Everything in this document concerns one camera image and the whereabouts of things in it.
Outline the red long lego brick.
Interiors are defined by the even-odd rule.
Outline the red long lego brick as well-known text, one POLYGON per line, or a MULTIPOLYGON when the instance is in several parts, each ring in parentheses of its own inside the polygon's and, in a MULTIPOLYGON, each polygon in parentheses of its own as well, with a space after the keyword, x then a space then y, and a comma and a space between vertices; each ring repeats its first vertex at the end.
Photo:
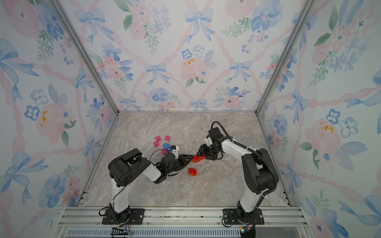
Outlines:
POLYGON ((200 162, 200 157, 199 157, 199 156, 193 156, 192 162, 193 162, 193 163, 198 163, 198 162, 200 162))

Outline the blue lego brick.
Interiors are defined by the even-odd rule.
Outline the blue lego brick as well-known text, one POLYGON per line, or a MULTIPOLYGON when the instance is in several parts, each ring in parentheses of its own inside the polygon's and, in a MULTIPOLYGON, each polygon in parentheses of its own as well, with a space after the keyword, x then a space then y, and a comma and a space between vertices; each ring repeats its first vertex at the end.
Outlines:
POLYGON ((171 146, 170 146, 169 144, 164 143, 162 146, 163 146, 163 148, 164 148, 165 150, 167 150, 167 151, 172 151, 172 148, 171 148, 171 146))

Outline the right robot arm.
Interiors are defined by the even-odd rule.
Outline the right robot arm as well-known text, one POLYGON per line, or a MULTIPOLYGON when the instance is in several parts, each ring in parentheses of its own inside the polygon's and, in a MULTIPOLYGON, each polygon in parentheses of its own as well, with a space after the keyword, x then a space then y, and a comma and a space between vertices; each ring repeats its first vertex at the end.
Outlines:
POLYGON ((223 135, 219 128, 211 128, 205 144, 197 153, 209 160, 219 160, 218 155, 229 154, 240 160, 243 167, 246 191, 237 204, 237 215, 241 223, 253 222, 260 212, 260 205, 268 194, 274 192, 279 175, 266 149, 253 149, 245 146, 229 135, 223 135))

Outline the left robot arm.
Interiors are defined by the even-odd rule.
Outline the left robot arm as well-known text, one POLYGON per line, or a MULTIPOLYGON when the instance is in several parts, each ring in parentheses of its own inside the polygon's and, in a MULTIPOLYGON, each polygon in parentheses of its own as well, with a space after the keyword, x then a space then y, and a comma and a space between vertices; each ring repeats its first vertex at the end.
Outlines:
POLYGON ((167 152, 160 162, 154 164, 137 149, 133 149, 112 160, 108 165, 112 182, 112 201, 106 208, 103 225, 141 225, 145 209, 131 208, 129 192, 131 183, 140 175, 147 177, 155 184, 160 184, 168 177, 176 175, 193 159, 193 155, 167 152))

